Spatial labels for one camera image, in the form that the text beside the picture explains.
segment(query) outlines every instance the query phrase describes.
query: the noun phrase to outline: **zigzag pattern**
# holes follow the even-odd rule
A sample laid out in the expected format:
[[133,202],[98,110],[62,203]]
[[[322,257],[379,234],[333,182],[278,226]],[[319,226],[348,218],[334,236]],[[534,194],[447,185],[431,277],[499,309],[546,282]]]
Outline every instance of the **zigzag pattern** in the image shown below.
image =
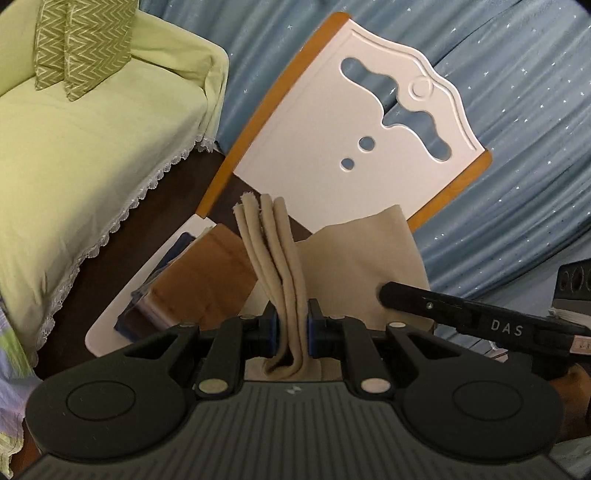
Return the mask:
[[66,93],[77,100],[131,59],[136,0],[73,0],[66,26]]
[[66,0],[44,0],[35,32],[35,88],[44,89],[64,79]]

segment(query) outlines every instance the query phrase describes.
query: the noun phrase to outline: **lace trim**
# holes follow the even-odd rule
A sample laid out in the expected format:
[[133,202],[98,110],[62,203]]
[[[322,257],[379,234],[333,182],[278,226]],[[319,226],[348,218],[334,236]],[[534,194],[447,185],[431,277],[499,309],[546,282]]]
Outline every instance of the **lace trim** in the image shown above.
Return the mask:
[[[55,313],[61,308],[64,300],[70,293],[70,289],[80,271],[80,264],[86,258],[94,258],[99,254],[99,250],[101,247],[104,247],[109,242],[109,234],[115,233],[119,230],[121,226],[121,222],[127,219],[129,216],[129,210],[132,208],[136,208],[139,205],[139,201],[143,200],[148,193],[148,190],[154,190],[158,186],[158,181],[164,177],[165,173],[170,171],[170,168],[173,165],[176,165],[181,160],[184,160],[189,156],[189,152],[194,148],[197,147],[198,151],[207,150],[208,152],[212,152],[215,147],[215,140],[213,138],[203,137],[203,135],[199,135],[196,140],[192,142],[192,144],[188,145],[187,148],[180,150],[178,153],[173,155],[171,158],[165,160],[161,163],[153,172],[152,175],[149,176],[148,180],[144,183],[144,185],[135,192],[134,195],[131,196],[131,199],[128,201],[128,205],[124,208],[121,213],[111,222],[110,227],[100,236],[100,240],[96,243],[95,246],[86,250],[77,260],[74,262],[74,265],[71,267],[67,279],[62,282],[62,284],[58,287],[58,289],[54,292],[51,303],[49,307],[49,313],[43,319],[43,323],[41,324],[41,328],[37,333],[37,341],[35,349],[39,350],[45,342],[47,341],[47,336],[53,330],[54,325],[56,324],[53,316]],[[37,364],[37,354],[34,354],[34,357],[30,359],[31,364],[34,366]]]

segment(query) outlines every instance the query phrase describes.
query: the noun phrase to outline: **wooden frame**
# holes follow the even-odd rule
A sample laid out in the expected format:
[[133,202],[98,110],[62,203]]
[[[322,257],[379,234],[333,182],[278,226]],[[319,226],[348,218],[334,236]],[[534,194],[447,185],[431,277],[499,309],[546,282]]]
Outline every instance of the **wooden frame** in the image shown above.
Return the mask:
[[[199,216],[205,218],[209,215],[213,205],[232,177],[234,169],[266,124],[267,120],[270,119],[277,106],[318,54],[349,20],[350,16],[344,12],[332,14],[312,35],[302,50],[287,66],[283,74],[264,97],[258,109],[251,117],[216,173],[197,208],[196,213]],[[445,205],[451,202],[464,191],[468,185],[476,180],[490,166],[491,162],[492,156],[485,150],[470,164],[470,166],[464,169],[464,171],[451,181],[442,191],[409,218],[408,225],[410,229],[415,231],[421,225],[426,223],[433,215],[444,208]]]

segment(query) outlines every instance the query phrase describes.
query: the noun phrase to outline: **ribbed gray surface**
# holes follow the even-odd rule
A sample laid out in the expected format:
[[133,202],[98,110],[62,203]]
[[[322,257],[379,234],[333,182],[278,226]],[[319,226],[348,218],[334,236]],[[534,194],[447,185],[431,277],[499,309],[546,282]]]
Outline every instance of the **ribbed gray surface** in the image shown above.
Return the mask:
[[448,459],[412,437],[386,403],[340,382],[247,382],[199,405],[184,429],[142,458],[75,465],[42,458],[27,480],[565,480],[545,457],[507,466]]

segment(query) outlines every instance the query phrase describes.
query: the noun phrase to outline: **round hole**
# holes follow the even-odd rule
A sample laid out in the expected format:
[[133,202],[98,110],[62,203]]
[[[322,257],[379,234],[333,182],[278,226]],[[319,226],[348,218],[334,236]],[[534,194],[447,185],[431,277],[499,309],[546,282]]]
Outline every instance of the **round hole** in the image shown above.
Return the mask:
[[364,152],[371,152],[375,147],[375,140],[371,137],[363,137],[359,140],[359,148]]
[[579,291],[583,286],[583,269],[581,267],[577,267],[573,272],[573,279],[570,282],[570,289],[573,292]]
[[566,285],[569,284],[569,273],[567,271],[562,272],[560,275],[560,282],[558,283],[558,288],[560,291],[564,291]]
[[351,158],[344,158],[340,161],[340,166],[344,171],[351,171],[355,166],[355,162]]

